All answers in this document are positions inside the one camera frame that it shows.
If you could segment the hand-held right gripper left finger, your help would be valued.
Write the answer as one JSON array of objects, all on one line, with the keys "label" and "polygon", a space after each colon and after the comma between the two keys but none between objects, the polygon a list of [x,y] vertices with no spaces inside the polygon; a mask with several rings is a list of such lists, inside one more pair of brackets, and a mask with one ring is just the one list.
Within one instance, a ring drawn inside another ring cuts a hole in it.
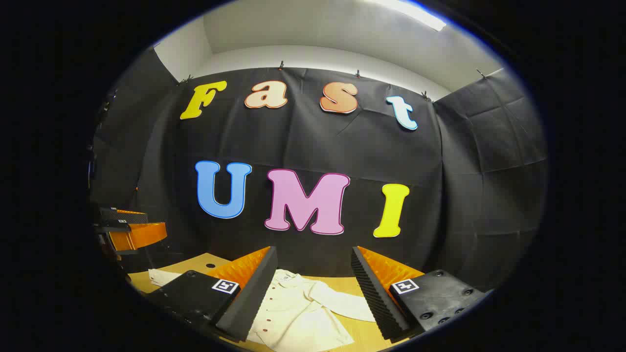
[{"label": "hand-held right gripper left finger", "polygon": [[208,274],[187,270],[147,299],[205,336],[246,341],[277,263],[276,247],[264,247]]}]

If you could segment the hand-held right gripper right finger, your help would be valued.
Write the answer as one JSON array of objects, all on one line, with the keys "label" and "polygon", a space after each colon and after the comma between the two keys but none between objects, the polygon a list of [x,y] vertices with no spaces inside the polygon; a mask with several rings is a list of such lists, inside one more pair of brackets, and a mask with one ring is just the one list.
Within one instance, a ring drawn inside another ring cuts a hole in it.
[{"label": "hand-held right gripper right finger", "polygon": [[384,339],[398,342],[437,329],[487,294],[442,269],[423,273],[355,246],[351,267]]}]

